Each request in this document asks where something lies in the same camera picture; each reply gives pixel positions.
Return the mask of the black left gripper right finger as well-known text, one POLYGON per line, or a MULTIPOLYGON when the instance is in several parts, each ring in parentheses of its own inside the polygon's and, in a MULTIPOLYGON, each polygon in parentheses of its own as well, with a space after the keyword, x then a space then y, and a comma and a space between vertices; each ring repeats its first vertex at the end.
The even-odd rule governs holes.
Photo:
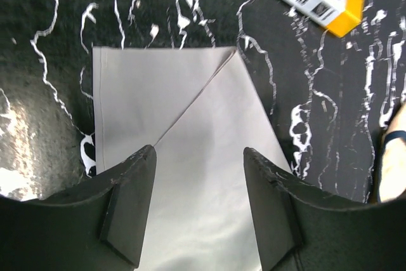
POLYGON ((244 149, 263 270, 404 270, 405 201, 363 204, 323 191, 244 149))

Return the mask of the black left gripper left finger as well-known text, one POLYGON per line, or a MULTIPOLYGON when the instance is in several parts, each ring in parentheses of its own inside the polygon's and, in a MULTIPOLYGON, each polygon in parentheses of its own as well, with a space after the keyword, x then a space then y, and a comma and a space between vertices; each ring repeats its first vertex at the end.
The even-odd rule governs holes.
POLYGON ((144 146, 45 200, 1 198, 2 270, 138 268, 157 154, 144 146))

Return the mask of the grey underwear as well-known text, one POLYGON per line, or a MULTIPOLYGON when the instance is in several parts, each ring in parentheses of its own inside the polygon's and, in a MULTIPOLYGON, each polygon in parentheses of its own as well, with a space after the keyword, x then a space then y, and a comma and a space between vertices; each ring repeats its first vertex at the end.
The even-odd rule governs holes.
POLYGON ((234 47, 93 48, 96 170, 157 153, 140 270, 259 270, 244 173, 289 165, 234 47))

